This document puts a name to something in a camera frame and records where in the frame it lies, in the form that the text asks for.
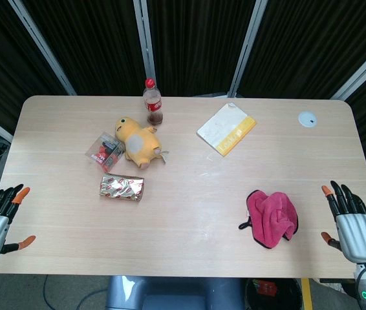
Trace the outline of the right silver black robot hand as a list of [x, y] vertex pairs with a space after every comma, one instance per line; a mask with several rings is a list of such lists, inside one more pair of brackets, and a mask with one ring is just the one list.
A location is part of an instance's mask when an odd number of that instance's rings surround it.
[[322, 239], [354, 264], [366, 264], [366, 205], [346, 185], [332, 180], [321, 187], [330, 207], [338, 239], [322, 232]]

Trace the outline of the pink cloth with black trim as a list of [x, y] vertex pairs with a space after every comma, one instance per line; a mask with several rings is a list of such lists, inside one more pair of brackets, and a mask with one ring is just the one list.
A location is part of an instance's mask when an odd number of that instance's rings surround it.
[[250, 228], [253, 239], [266, 249], [273, 249], [281, 239], [291, 240], [299, 228], [296, 208], [283, 192], [271, 195], [256, 190], [246, 199], [248, 220], [238, 229]]

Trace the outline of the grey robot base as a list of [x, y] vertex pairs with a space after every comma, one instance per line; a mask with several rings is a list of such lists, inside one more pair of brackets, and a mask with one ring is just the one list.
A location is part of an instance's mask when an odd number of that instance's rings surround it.
[[245, 310], [239, 278], [112, 276], [105, 310]]

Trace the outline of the cola bottle with red cap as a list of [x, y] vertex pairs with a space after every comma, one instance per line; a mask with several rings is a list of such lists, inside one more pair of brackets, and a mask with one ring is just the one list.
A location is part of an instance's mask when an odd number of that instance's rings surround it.
[[161, 124], [163, 121], [162, 96], [152, 78], [145, 80], [143, 100], [148, 111], [147, 121], [153, 126]]

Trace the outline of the black trash bin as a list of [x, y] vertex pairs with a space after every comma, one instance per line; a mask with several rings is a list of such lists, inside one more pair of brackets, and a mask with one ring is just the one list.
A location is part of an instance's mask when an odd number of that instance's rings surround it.
[[293, 278], [249, 278], [245, 287], [249, 310], [301, 310], [301, 287]]

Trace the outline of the clear snack packet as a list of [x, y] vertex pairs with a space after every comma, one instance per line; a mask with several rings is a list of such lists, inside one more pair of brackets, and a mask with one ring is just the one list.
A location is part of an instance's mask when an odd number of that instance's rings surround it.
[[103, 132], [85, 153], [102, 171], [110, 172], [125, 152], [124, 144], [114, 136]]

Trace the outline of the gold foil snack package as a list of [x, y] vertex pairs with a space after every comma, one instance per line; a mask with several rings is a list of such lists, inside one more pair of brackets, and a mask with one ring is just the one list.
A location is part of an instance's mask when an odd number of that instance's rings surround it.
[[139, 202], [144, 193], [144, 179], [106, 173], [100, 182], [100, 196]]

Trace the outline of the yellow plush toy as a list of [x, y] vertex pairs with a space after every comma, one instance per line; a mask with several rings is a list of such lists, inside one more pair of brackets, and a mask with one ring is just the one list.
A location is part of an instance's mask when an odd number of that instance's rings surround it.
[[137, 121], [128, 117], [120, 118], [115, 125], [115, 136], [125, 147], [126, 159], [133, 161], [140, 169], [148, 168], [155, 159], [166, 162], [169, 152], [162, 149], [156, 132], [156, 127], [143, 128]]

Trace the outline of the white and yellow notebook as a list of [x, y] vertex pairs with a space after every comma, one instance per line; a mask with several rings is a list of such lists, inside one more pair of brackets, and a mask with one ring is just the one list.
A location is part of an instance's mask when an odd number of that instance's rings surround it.
[[236, 104], [227, 103], [197, 130], [197, 135], [221, 156], [226, 156], [256, 124]]

